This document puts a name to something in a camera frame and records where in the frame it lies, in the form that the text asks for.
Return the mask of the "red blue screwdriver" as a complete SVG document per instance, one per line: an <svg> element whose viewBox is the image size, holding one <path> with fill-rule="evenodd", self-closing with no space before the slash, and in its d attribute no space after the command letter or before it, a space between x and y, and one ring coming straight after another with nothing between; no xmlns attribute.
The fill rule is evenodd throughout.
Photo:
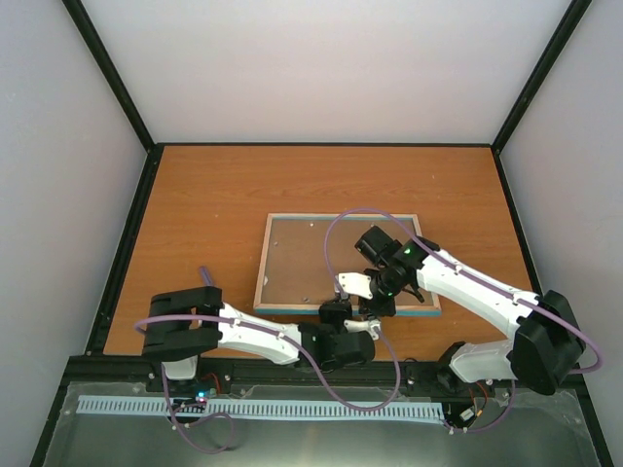
<svg viewBox="0 0 623 467"><path fill-rule="evenodd" d="M207 269L207 267L205 266L201 266L199 267L199 272L200 272L200 276L202 278L202 281L204 283L205 286L213 286L214 285L214 281Z"/></svg>

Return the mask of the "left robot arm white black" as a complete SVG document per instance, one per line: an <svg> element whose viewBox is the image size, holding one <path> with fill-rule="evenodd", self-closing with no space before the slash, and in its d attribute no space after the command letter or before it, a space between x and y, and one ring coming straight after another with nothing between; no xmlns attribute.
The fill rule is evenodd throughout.
<svg viewBox="0 0 623 467"><path fill-rule="evenodd" d="M321 305L319 318L317 324L261 319L225 303L221 289L205 286L153 297L148 316L134 329L143 336L141 356L163 365L165 377L185 392L201 384L200 356L215 349L306 372L330 372L374 359L379 320L355 320L345 300Z"/></svg>

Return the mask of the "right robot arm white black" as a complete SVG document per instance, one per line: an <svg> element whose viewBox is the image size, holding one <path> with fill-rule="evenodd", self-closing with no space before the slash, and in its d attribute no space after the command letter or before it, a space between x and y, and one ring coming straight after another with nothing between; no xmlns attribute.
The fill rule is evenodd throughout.
<svg viewBox="0 0 623 467"><path fill-rule="evenodd" d="M341 272L342 290L359 299L376 317L395 312L395 298L411 286L416 295L444 297L498 329L502 341L459 341L440 357L439 380L459 383L517 380L526 388L552 395L586 348L570 323L571 309L561 294L524 291L473 269L419 235L406 243L371 227L355 244L371 264L363 273Z"/></svg>

